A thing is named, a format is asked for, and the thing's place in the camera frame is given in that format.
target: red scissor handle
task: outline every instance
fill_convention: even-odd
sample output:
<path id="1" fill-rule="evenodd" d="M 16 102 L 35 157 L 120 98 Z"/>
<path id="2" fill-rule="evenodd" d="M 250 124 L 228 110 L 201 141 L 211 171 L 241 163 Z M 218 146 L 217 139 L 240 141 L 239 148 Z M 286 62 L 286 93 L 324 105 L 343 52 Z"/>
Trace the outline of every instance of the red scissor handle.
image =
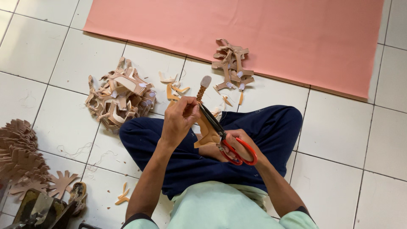
<path id="1" fill-rule="evenodd" d="M 236 161 L 233 160 L 233 159 L 231 159 L 228 155 L 226 155 L 226 153 L 225 153 L 223 150 L 220 150 L 220 151 L 221 151 L 221 154 L 222 154 L 228 161 L 230 161 L 230 162 L 231 162 L 232 164 L 234 164 L 234 165 L 241 165 L 241 164 L 243 164 L 243 162 L 246 163 L 246 164 L 248 164 L 248 165 L 255 165 L 255 164 L 257 163 L 257 154 L 256 154 L 256 152 L 254 151 L 254 149 L 253 149 L 249 144 L 247 144 L 245 141 L 243 141 L 242 139 L 236 138 L 236 140 L 237 140 L 240 144 L 242 144 L 242 145 L 252 154 L 252 156 L 253 156 L 253 161 L 247 161 L 247 160 L 243 159 L 243 158 L 236 152 L 236 150 L 235 150 L 231 145 L 229 145 L 229 143 L 226 141 L 226 139 L 222 140 L 222 143 L 223 143 L 226 147 L 228 147 L 229 150 L 232 151 L 232 152 L 236 155 Z"/>

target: gray felt tip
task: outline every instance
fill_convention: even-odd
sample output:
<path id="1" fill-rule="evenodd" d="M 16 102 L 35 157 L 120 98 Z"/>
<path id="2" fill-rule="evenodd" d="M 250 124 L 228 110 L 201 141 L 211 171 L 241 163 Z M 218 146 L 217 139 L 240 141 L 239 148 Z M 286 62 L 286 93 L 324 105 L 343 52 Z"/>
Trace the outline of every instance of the gray felt tip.
<path id="1" fill-rule="evenodd" d="M 211 81 L 212 81 L 212 77 L 210 77 L 209 75 L 206 75 L 201 80 L 201 86 L 208 88 Z"/>

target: hand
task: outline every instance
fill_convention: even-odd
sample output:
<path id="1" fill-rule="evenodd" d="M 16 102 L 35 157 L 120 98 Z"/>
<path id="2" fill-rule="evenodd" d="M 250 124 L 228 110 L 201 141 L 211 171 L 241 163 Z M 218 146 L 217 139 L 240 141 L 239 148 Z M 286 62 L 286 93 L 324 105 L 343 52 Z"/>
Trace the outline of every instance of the hand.
<path id="1" fill-rule="evenodd" d="M 240 144 L 236 138 L 240 138 L 247 144 L 249 144 L 254 151 L 256 152 L 257 156 L 261 155 L 262 152 L 260 149 L 257 147 L 257 145 L 253 142 L 253 140 L 246 134 L 246 132 L 242 129 L 238 130 L 225 130 L 226 132 L 226 141 L 229 143 L 230 146 L 232 146 L 236 152 L 239 154 L 240 157 L 247 161 L 253 161 L 253 156 L 252 154 L 242 145 Z M 232 159 L 236 159 L 235 154 L 229 150 L 228 147 L 226 147 L 222 142 L 221 146 L 226 153 L 226 155 L 230 156 Z"/>
<path id="2" fill-rule="evenodd" d="M 167 147 L 175 149 L 200 117 L 196 97 L 181 97 L 173 106 L 165 110 L 160 141 Z"/>

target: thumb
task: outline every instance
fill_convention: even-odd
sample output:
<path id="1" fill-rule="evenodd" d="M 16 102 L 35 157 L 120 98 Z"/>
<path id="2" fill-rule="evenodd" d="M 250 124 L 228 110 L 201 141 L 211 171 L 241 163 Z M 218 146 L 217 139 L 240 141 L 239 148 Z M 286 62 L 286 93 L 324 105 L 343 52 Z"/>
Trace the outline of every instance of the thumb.
<path id="1" fill-rule="evenodd" d="M 199 112 L 199 105 L 195 105 L 192 109 L 191 115 L 186 118 L 186 123 L 189 126 L 192 126 L 194 123 L 198 121 L 201 117 L 201 113 Z"/>

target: pile of sandal parts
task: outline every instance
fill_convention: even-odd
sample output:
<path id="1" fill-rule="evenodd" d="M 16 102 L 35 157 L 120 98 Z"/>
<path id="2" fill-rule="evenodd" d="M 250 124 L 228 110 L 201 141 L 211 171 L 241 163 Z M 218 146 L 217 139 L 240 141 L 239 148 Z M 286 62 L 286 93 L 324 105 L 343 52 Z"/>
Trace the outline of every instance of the pile of sandal parts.
<path id="1" fill-rule="evenodd" d="M 246 84 L 254 81 L 252 75 L 253 71 L 245 70 L 242 67 L 242 59 L 245 58 L 245 54 L 249 53 L 249 49 L 243 49 L 240 46 L 233 46 L 229 44 L 226 39 L 217 39 L 217 41 L 224 42 L 226 46 L 220 46 L 213 55 L 214 58 L 221 58 L 220 62 L 212 62 L 212 68 L 222 68 L 225 75 L 225 81 L 215 86 L 216 90 L 222 88 L 232 88 L 231 81 L 235 81 L 239 84 L 239 89 L 245 89 Z"/>
<path id="2" fill-rule="evenodd" d="M 46 194 L 47 180 L 51 177 L 49 167 L 41 153 L 37 153 L 37 137 L 30 123 L 12 120 L 0 129 L 0 180 L 11 180 L 11 194 L 23 192 L 29 188 Z"/>
<path id="3" fill-rule="evenodd" d="M 124 60 L 121 57 L 116 70 L 100 79 L 103 82 L 98 90 L 93 87 L 92 76 L 89 76 L 89 96 L 85 101 L 91 115 L 96 115 L 96 120 L 114 133 L 124 122 L 147 116 L 155 103 L 155 92 L 150 89 L 154 85 L 139 78 L 129 59 L 123 70 Z"/>

